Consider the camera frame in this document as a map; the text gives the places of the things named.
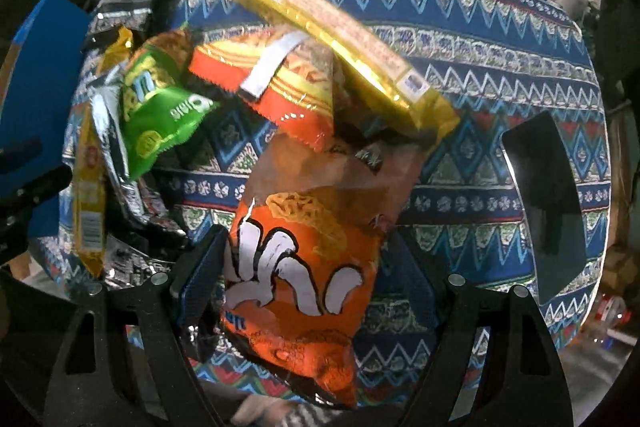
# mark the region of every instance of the blue tablecloth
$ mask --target blue tablecloth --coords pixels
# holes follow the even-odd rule
[[[545,0],[330,1],[406,56],[459,112],[462,123],[425,163],[399,224],[414,229],[425,255],[444,257],[472,283],[534,288],[522,206],[500,136],[542,110],[551,112],[578,185],[588,251],[580,276],[541,306],[556,346],[564,346],[588,311],[600,277],[610,197],[604,110],[580,30]],[[263,24],[228,0],[172,0],[161,13],[163,28],[188,21],[202,30],[203,40]],[[86,84],[98,60],[90,54],[81,73],[63,155],[70,164]],[[192,238],[202,237],[212,223],[231,224],[244,183],[273,132],[271,123],[228,100],[223,118],[203,124],[186,148],[164,155],[154,172],[182,202],[179,210]],[[50,274],[73,286],[87,274],[72,254],[70,208],[68,190],[61,197],[60,235],[41,244]],[[354,340],[361,404],[406,399],[433,346],[432,332],[416,323],[391,257],[383,251],[374,295]],[[468,385],[479,377],[487,338],[487,331],[478,332]],[[255,393],[293,397],[224,341],[209,363],[195,363],[194,370],[201,378]]]

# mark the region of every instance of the table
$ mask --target table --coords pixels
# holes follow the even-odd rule
[[[562,293],[541,307],[560,349],[588,313],[600,278],[609,216],[610,168],[600,90],[580,30],[545,0],[331,0],[407,57],[458,111],[461,123],[425,163],[400,217],[425,255],[478,285],[506,290],[534,285],[531,248],[516,187],[502,155],[503,131],[548,110],[572,163],[585,223],[588,263]],[[227,0],[173,0],[161,26],[188,22],[202,40],[255,30],[263,22]],[[86,84],[100,57],[82,68],[63,158],[70,164]],[[154,172],[174,191],[190,237],[213,223],[229,226],[252,166],[274,126],[229,99],[222,116],[204,123],[185,147],[163,155]],[[59,237],[40,245],[52,277],[69,288],[88,275],[73,256],[70,189],[60,198]],[[131,340],[139,342],[135,331]],[[478,383],[488,332],[478,332],[466,385]],[[383,248],[372,301],[354,339],[361,405],[404,401],[433,349],[433,332],[417,324]],[[254,393],[295,399],[263,368],[225,341],[199,378]]]

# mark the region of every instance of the orange snack bag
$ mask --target orange snack bag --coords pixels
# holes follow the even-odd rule
[[[258,61],[265,54],[277,54],[278,43],[293,32],[291,26],[279,25],[202,44],[196,47],[189,70],[230,92],[242,92]],[[340,67],[334,64],[331,48],[306,38],[284,56],[257,100],[243,98],[287,134],[316,151],[324,150],[334,135],[334,66]]]
[[[224,327],[261,359],[355,406],[351,339],[378,251],[426,154],[412,144],[365,153],[336,140],[316,153],[279,132],[258,160],[225,254]]]

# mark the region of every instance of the green snack bag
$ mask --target green snack bag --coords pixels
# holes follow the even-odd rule
[[[153,37],[131,57],[122,87],[122,137],[130,181],[155,163],[159,153],[186,142],[216,102],[176,85],[193,47],[183,30]]]

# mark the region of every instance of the metal bolt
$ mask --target metal bolt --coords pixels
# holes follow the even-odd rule
[[[169,280],[169,276],[164,273],[164,272],[160,272],[160,273],[154,273],[151,276],[151,284],[154,284],[156,286],[159,286],[161,284],[166,283]]]
[[[527,295],[529,295],[529,290],[527,290],[524,286],[520,284],[513,287],[513,292],[518,297],[521,297],[521,298],[525,298]]]
[[[449,284],[452,286],[464,286],[466,279],[459,273],[452,273],[449,275]]]
[[[88,288],[89,295],[95,297],[102,291],[102,285],[99,282],[92,282]]]

